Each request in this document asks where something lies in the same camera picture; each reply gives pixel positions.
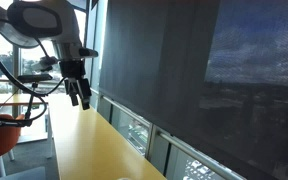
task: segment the dark roller shade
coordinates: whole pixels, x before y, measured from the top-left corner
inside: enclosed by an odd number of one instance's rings
[[[288,0],[109,1],[100,91],[247,179],[287,179]]]

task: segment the robotic arm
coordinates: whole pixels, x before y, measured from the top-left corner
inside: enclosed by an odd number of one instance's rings
[[[37,40],[50,40],[60,61],[65,88],[72,105],[78,104],[79,95],[83,109],[89,108],[90,86],[85,75],[85,57],[97,57],[94,50],[82,47],[79,28],[72,5],[66,0],[18,1],[7,10],[0,7],[0,34],[10,43],[21,48],[39,45]],[[53,58],[43,57],[40,70],[47,70],[57,63]]]

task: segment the wooden tabletop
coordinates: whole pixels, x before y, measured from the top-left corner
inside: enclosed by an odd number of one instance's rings
[[[61,180],[159,180],[165,177],[94,109],[50,95],[50,119]]]
[[[0,94],[0,105],[3,105],[4,102],[11,97],[11,94]],[[11,97],[6,103],[6,106],[12,105],[27,105],[30,101],[29,94],[15,94]],[[41,104],[42,102],[38,98],[33,99],[33,104]]]

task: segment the chair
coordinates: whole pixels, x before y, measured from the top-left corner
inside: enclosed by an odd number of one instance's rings
[[[0,114],[0,117],[13,119],[9,114]],[[24,115],[21,114],[17,120],[23,120]],[[10,159],[14,160],[12,148],[16,145],[20,136],[21,128],[19,127],[0,127],[0,176],[6,176],[2,155],[9,153]]]

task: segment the orange chair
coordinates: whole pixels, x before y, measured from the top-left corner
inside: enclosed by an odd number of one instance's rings
[[[0,117],[13,119],[9,114],[0,114]],[[17,120],[23,120],[24,115],[21,114]],[[19,127],[0,127],[0,176],[6,176],[2,155],[9,152],[11,160],[14,160],[12,148],[16,145],[20,136],[21,128]]]

